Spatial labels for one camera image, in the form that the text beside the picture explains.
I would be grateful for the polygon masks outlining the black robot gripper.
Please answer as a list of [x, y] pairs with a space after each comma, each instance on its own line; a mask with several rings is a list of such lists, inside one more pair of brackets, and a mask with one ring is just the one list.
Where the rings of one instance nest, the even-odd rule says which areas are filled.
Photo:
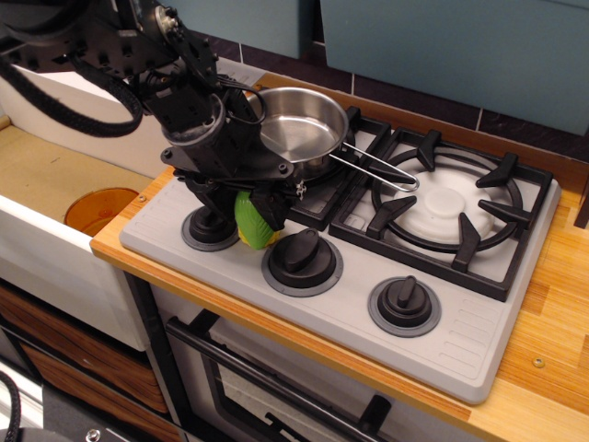
[[[163, 132], [170, 147], [161, 160], [188, 177], [185, 184], [211, 212], [233, 222], [239, 190], [254, 189], [249, 196], [273, 231], [284, 229], [289, 201], [280, 193], [302, 199], [305, 180], [295, 166], [273, 152], [261, 139], [264, 119], [260, 99], [217, 99], [214, 119], [184, 132]], [[265, 184], [277, 184], [278, 191]]]

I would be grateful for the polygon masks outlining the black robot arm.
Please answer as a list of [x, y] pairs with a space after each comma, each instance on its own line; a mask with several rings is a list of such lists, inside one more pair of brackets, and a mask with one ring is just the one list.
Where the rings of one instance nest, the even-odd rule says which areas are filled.
[[[101, 138], [133, 133], [145, 115], [169, 142], [161, 157], [196, 197], [226, 221], [247, 192], [262, 219], [283, 228], [303, 194], [300, 174], [260, 137], [265, 108], [257, 91], [221, 75], [210, 44], [193, 35], [176, 9], [156, 1], [5, 1], [1, 76], [39, 111]], [[103, 122], [50, 96], [27, 72], [73, 71], [129, 112]]]

